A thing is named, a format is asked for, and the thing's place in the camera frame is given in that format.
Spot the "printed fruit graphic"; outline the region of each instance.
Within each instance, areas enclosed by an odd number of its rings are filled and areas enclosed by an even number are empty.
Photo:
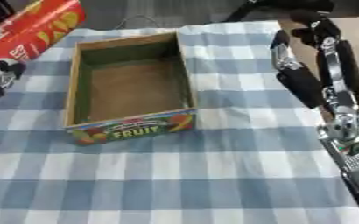
[[[91,129],[86,129],[86,132],[87,132],[87,134],[89,134],[90,136],[93,136],[93,135],[95,135],[95,134],[100,134],[100,133],[102,133],[103,130],[100,129],[100,128],[91,128]]]
[[[192,128],[192,115],[174,115],[170,118],[170,123],[177,124],[176,127],[170,129],[171,132],[177,130],[186,130]]]
[[[106,141],[107,140],[107,135],[104,133],[99,133],[99,134],[94,134],[93,138],[99,141]]]
[[[78,139],[77,141],[81,144],[92,144],[94,142],[94,139],[81,129],[74,129],[72,131],[72,134]]]
[[[92,144],[94,142],[94,139],[92,139],[91,137],[83,137],[79,139],[78,142],[80,144]]]

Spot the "gingham tablecloth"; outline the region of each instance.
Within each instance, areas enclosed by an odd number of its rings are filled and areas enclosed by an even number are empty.
[[[179,29],[199,128],[80,147],[62,129],[75,30],[0,99],[0,224],[359,224],[310,111],[275,78],[277,22]]]

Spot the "red can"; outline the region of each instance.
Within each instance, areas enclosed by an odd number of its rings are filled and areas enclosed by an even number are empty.
[[[12,65],[36,59],[84,19],[78,0],[41,0],[3,21],[0,24],[0,83],[4,82],[4,75],[12,72]]]

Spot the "blue checkered tablecloth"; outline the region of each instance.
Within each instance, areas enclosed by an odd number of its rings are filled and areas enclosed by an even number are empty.
[[[359,224],[320,113],[276,81],[278,29],[179,29],[199,128],[87,147],[61,124],[75,43],[172,30],[72,32],[0,99],[0,224]]]

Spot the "wooden box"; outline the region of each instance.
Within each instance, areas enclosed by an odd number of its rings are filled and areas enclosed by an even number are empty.
[[[64,125],[78,143],[192,129],[195,104],[176,33],[75,47]]]

